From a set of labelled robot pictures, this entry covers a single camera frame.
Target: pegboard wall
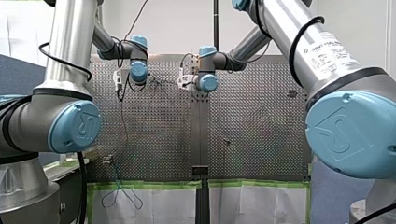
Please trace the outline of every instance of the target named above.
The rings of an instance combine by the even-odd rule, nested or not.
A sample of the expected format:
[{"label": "pegboard wall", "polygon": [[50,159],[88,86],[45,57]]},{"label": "pegboard wall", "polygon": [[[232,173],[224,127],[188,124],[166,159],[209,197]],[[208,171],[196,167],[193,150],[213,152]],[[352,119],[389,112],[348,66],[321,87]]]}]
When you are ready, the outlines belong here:
[{"label": "pegboard wall", "polygon": [[283,56],[218,75],[221,84],[210,97],[209,178],[307,178],[306,95]]},{"label": "pegboard wall", "polygon": [[[92,96],[103,121],[91,182],[192,180],[197,162],[208,166],[209,178],[308,176],[305,95],[282,56],[263,57],[243,72],[218,72],[219,89],[199,103],[175,85],[181,58],[150,55],[150,83],[140,92],[128,88],[123,103],[112,80],[117,62],[92,60]],[[108,155],[113,165],[102,163]]]},{"label": "pegboard wall", "polygon": [[[99,159],[89,166],[90,181],[191,179],[191,95],[175,84],[180,60],[150,56],[150,83],[140,92],[127,88],[120,103],[113,83],[117,62],[93,59],[92,96],[102,128],[96,140]],[[112,165],[102,162],[109,155]]]}]

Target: black metal post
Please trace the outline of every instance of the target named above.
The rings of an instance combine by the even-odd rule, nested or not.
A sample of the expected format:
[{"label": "black metal post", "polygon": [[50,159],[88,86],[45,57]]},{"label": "black metal post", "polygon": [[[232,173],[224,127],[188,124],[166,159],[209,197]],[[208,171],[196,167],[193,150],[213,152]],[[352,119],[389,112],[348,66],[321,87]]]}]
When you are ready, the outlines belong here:
[{"label": "black metal post", "polygon": [[219,50],[219,0],[213,0],[214,3],[214,37],[215,37],[215,47]]}]

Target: white backdrop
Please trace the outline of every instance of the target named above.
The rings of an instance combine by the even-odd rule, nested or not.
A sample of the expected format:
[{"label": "white backdrop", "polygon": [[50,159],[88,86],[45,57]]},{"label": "white backdrop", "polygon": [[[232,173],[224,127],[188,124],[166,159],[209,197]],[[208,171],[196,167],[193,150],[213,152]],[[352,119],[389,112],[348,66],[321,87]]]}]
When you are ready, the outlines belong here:
[{"label": "white backdrop", "polygon": [[[144,0],[105,0],[104,26],[124,37]],[[220,50],[234,48],[254,27],[246,13],[219,0]],[[326,26],[362,63],[396,72],[396,9],[391,0],[314,0],[311,11],[326,18]],[[50,40],[53,8],[44,1],[0,0],[0,54],[30,63],[46,64],[37,47]],[[149,53],[197,53],[213,45],[212,0],[149,0],[134,35],[148,39]],[[267,54],[280,54],[272,45]]]}]

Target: printed label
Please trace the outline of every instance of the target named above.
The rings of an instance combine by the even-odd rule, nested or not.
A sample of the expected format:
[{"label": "printed label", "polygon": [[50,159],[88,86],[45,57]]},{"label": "printed label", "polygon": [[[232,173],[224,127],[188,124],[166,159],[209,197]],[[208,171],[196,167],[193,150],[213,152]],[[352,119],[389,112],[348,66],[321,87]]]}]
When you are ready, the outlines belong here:
[{"label": "printed label", "polygon": [[322,41],[313,43],[304,50],[305,58],[315,70],[330,74],[340,67],[359,64],[333,34],[322,32],[321,36]]}]

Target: blue end cap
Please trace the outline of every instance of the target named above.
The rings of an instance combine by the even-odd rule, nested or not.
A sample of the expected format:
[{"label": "blue end cap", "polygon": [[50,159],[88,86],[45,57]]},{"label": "blue end cap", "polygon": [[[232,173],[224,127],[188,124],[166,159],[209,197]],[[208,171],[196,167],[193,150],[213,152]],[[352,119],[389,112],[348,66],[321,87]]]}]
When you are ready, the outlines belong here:
[{"label": "blue end cap", "polygon": [[203,47],[199,48],[199,56],[201,58],[209,56],[216,52],[218,52],[218,51],[216,50],[216,47],[213,47],[213,46],[203,46]]},{"label": "blue end cap", "polygon": [[145,63],[134,61],[131,63],[130,76],[134,82],[144,82],[148,78],[148,67]]},{"label": "blue end cap", "polygon": [[144,47],[144,48],[148,47],[148,40],[145,37],[141,36],[141,35],[133,35],[131,37],[131,41],[136,43],[136,44],[138,44],[138,45],[140,45],[140,46],[142,46],[142,47]]},{"label": "blue end cap", "polygon": [[233,8],[238,11],[244,11],[247,8],[249,2],[249,0],[233,0]]},{"label": "blue end cap", "polygon": [[0,95],[0,103],[9,101],[15,98],[25,97],[26,95],[10,94],[10,95]]},{"label": "blue end cap", "polygon": [[218,85],[219,85],[219,79],[212,74],[207,74],[202,76],[199,81],[200,91],[206,91],[206,92],[215,91],[218,88]]},{"label": "blue end cap", "polygon": [[366,91],[337,91],[306,117],[306,138],[334,171],[357,178],[396,176],[396,103]]},{"label": "blue end cap", "polygon": [[99,109],[91,101],[76,101],[53,121],[49,148],[56,153],[80,152],[94,142],[99,133]]}]

